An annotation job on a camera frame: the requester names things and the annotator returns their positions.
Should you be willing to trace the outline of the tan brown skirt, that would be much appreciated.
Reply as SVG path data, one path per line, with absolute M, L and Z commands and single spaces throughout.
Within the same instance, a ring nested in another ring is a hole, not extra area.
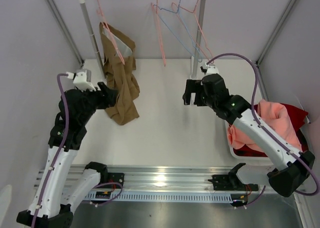
M 104 34 L 104 23 L 99 24 L 100 39 L 103 47 L 103 71 L 107 86 L 118 91 L 116 104 L 105 111 L 118 125 L 125 125 L 139 118 L 134 100 L 140 95 L 140 87 L 133 74 L 136 70 L 134 55 L 124 57 L 124 63 L 117 57 L 111 40 Z

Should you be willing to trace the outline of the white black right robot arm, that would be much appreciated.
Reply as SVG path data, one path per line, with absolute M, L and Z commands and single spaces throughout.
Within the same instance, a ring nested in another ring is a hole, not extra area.
M 252 166 L 246 163 L 236 165 L 228 177 L 229 186 L 241 189 L 246 184 L 270 186 L 279 195 L 289 197 L 294 192 L 307 195 L 298 188 L 308 177 L 312 177 L 316 195 L 320 191 L 320 181 L 312 171 L 315 156 L 301 152 L 281 138 L 260 117 L 253 106 L 240 95 L 231 95 L 219 74 L 209 74 L 200 80 L 188 79 L 182 96 L 185 105 L 208 106 L 228 124 L 244 132 L 258 145 L 272 162 L 269 166 Z

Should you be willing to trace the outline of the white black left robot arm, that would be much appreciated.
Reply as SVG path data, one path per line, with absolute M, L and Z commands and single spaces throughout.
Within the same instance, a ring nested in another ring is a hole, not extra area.
M 116 104 L 118 92 L 99 82 L 92 91 L 70 89 L 61 92 L 54 127 L 48 141 L 47 162 L 32 204 L 17 215 L 17 222 L 29 227 L 70 227 L 84 197 L 109 181 L 105 164 L 91 161 L 81 177 L 64 193 L 65 182 L 96 110 Z

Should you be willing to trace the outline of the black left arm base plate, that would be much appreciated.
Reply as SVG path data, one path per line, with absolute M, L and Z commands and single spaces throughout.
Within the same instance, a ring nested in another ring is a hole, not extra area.
M 110 172 L 108 173 L 108 176 L 102 180 L 101 183 L 120 183 L 121 185 L 124 184 L 125 181 L 125 174 L 120 173 L 120 172 Z M 107 189 L 116 189 L 119 188 L 117 184 L 109 184 L 109 185 L 104 185 L 102 188 L 107 188 Z

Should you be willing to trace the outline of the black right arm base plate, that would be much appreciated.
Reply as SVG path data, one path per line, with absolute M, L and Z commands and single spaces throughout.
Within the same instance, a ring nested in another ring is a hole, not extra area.
M 230 177 L 228 174 L 214 174 L 208 179 L 216 191 L 258 191 L 257 184 L 243 184 L 235 177 Z

